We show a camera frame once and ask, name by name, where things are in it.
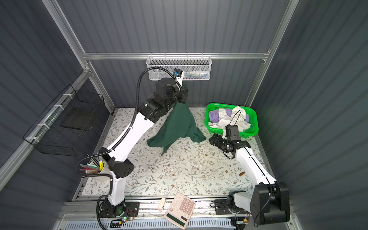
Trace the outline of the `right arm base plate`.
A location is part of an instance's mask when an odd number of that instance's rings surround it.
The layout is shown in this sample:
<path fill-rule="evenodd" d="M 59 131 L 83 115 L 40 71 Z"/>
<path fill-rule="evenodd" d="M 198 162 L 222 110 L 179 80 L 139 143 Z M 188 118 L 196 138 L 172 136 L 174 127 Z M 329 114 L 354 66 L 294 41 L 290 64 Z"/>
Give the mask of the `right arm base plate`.
<path fill-rule="evenodd" d="M 215 199 L 214 202 L 210 203 L 210 207 L 215 209 L 216 215 L 250 214 L 246 210 L 236 207 L 227 199 Z"/>

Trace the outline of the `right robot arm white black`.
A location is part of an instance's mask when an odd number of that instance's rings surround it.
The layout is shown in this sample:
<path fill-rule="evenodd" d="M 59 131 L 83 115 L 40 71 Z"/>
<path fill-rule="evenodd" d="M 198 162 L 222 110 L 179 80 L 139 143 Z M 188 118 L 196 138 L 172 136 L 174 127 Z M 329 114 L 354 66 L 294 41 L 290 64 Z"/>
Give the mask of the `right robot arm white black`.
<path fill-rule="evenodd" d="M 236 160 L 252 182 L 251 195 L 247 192 L 230 192 L 227 204 L 215 202 L 218 213 L 228 209 L 232 213 L 246 211 L 251 214 L 254 225 L 266 225 L 289 222 L 289 188 L 278 182 L 260 163 L 245 140 L 231 141 L 219 134 L 209 139 L 210 145 L 218 147 L 230 160 Z"/>

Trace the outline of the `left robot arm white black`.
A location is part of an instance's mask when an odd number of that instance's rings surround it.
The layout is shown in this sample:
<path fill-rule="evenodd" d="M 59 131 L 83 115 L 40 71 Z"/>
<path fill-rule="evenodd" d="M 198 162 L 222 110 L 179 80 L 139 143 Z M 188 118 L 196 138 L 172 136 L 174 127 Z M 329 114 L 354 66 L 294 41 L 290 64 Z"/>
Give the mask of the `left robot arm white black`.
<path fill-rule="evenodd" d="M 187 89 L 183 88 L 183 80 L 180 77 L 163 78 L 156 82 L 153 95 L 140 102 L 140 83 L 141 80 L 137 85 L 132 121 L 103 152 L 110 177 L 107 200 L 114 207 L 125 202 L 126 179 L 134 169 L 133 163 L 128 160 L 131 150 L 143 134 L 177 103 L 185 102 L 187 97 Z"/>

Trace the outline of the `dark green t shirt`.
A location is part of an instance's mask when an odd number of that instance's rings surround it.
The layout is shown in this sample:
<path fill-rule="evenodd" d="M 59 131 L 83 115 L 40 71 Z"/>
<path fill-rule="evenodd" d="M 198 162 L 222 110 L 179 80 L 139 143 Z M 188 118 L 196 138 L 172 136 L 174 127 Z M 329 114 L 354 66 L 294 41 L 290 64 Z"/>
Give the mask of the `dark green t shirt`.
<path fill-rule="evenodd" d="M 180 138 L 190 138 L 195 143 L 206 140 L 186 102 L 178 102 L 173 107 L 156 136 L 147 140 L 147 145 L 153 148 L 162 147 L 162 154 L 165 154 Z"/>

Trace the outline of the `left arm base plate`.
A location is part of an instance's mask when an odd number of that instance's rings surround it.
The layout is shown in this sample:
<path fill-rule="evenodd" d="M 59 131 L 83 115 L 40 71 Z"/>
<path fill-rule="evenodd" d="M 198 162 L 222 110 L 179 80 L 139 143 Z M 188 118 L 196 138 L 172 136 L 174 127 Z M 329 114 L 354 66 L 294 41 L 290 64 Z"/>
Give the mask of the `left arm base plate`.
<path fill-rule="evenodd" d="M 140 202 L 123 202 L 117 206 L 103 201 L 99 206 L 100 218 L 133 218 L 139 213 Z"/>

